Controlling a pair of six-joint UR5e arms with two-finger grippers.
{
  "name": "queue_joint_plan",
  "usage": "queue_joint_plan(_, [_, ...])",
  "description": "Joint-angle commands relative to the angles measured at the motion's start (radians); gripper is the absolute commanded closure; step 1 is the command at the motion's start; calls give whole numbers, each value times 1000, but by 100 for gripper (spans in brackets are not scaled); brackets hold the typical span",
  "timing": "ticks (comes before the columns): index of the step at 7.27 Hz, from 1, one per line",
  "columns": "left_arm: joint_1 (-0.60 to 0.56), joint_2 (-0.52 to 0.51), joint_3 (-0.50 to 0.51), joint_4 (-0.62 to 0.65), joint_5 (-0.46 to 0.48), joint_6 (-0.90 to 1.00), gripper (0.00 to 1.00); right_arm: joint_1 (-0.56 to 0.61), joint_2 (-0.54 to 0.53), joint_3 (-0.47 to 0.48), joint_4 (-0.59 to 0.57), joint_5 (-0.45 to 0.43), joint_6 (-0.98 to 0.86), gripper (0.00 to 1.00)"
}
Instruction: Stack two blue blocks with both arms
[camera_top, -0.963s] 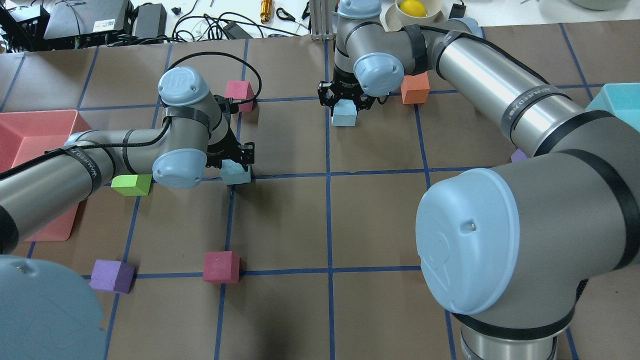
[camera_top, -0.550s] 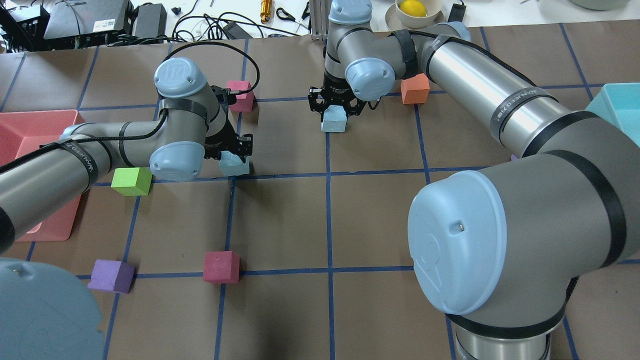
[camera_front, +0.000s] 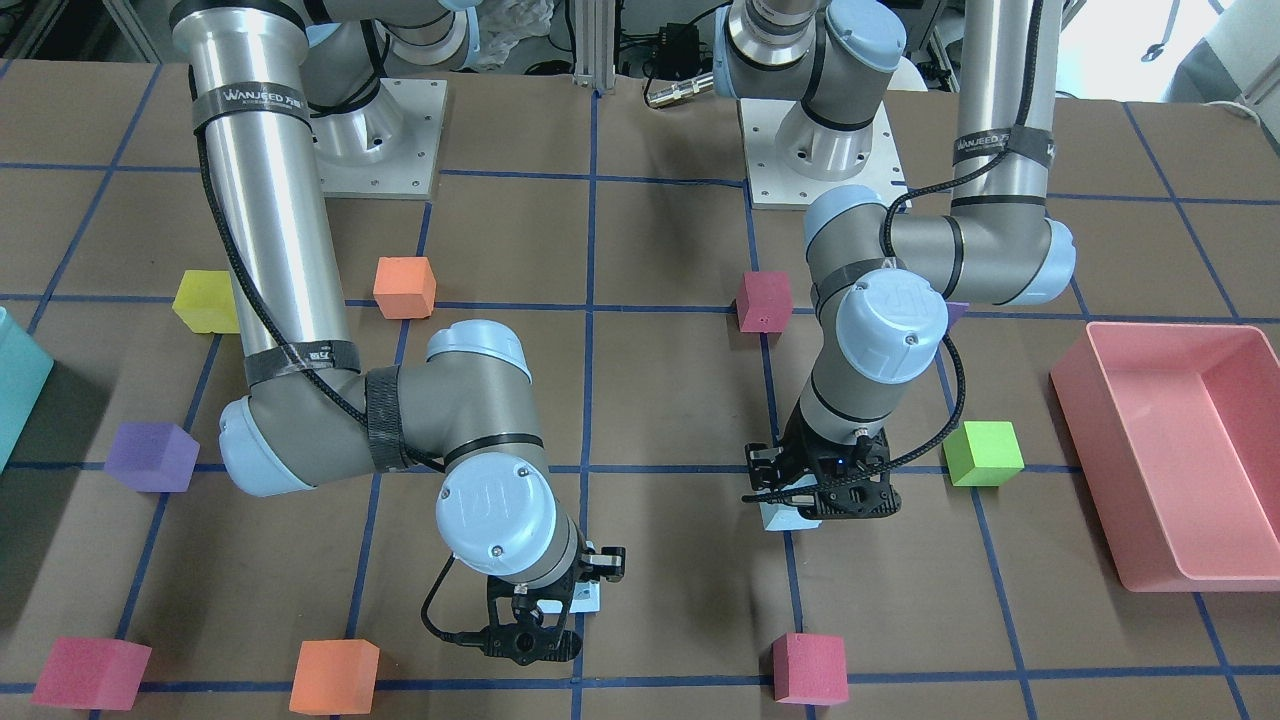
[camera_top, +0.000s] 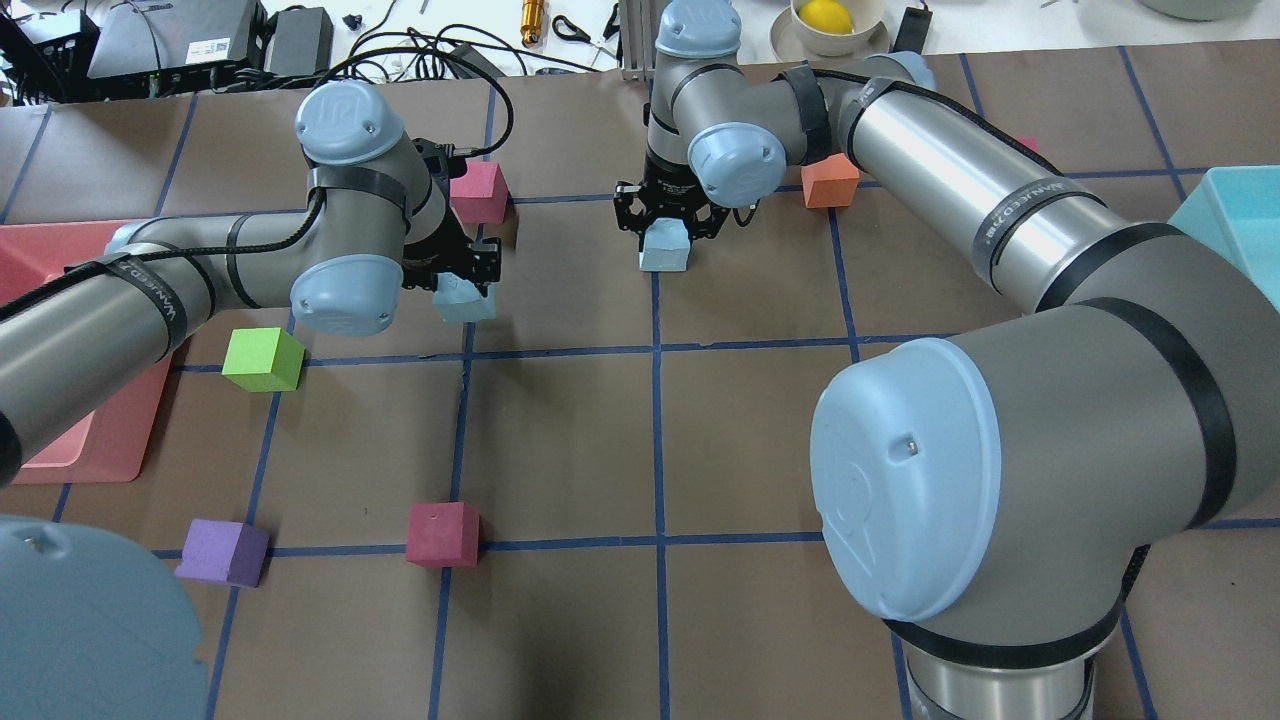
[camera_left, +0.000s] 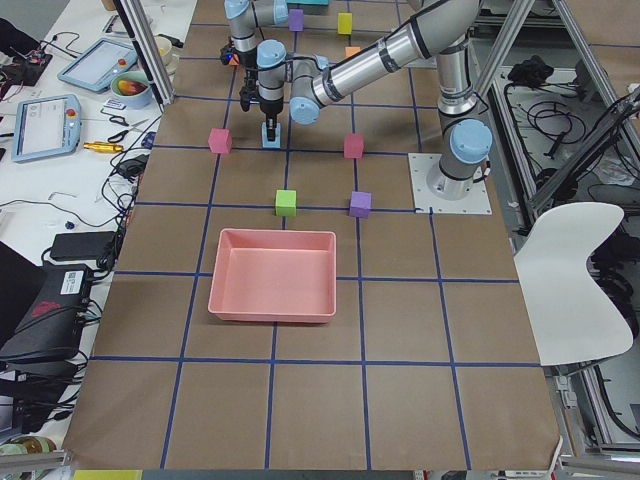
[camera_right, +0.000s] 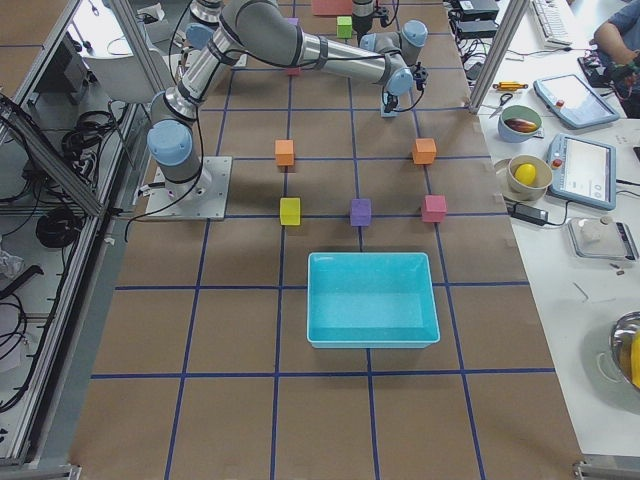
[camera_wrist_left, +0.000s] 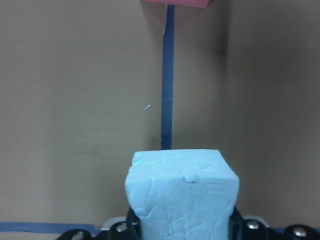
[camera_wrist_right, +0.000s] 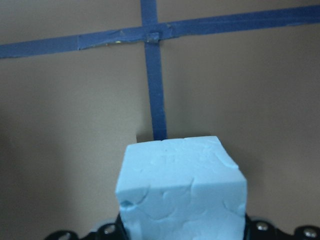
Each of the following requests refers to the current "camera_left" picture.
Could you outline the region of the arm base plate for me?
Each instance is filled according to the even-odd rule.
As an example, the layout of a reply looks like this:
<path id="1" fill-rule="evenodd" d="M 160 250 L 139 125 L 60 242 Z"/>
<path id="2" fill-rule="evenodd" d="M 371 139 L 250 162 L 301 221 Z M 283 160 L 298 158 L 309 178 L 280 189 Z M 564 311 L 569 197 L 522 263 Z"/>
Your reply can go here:
<path id="1" fill-rule="evenodd" d="M 440 169 L 441 154 L 409 153 L 409 173 L 414 211 L 421 214 L 491 215 L 484 172 L 453 180 Z"/>

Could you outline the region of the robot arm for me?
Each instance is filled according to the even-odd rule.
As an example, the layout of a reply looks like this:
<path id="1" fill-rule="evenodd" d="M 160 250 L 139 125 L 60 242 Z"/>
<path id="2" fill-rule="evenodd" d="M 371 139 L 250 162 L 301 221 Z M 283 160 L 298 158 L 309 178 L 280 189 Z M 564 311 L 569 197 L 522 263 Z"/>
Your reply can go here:
<path id="1" fill-rule="evenodd" d="M 286 23 L 287 2 L 225 0 L 224 10 L 230 36 L 228 43 L 220 49 L 220 60 L 228 65 L 236 57 L 238 64 L 245 69 L 245 89 L 255 90 L 258 79 L 257 47 L 260 43 L 256 32 L 262 27 Z"/>
<path id="2" fill-rule="evenodd" d="M 480 95 L 469 77 L 468 30 L 479 16 L 479 1 L 414 1 L 413 15 L 388 35 L 338 63 L 320 55 L 291 52 L 265 39 L 264 26 L 289 21 L 284 1 L 227 1 L 229 48 L 245 69 L 241 108 L 258 103 L 265 116 L 264 146 L 279 146 L 278 116 L 287 110 L 300 125 L 317 121 L 322 108 L 343 100 L 418 60 L 435 59 L 439 78 L 438 110 L 443 118 L 461 118 Z"/>

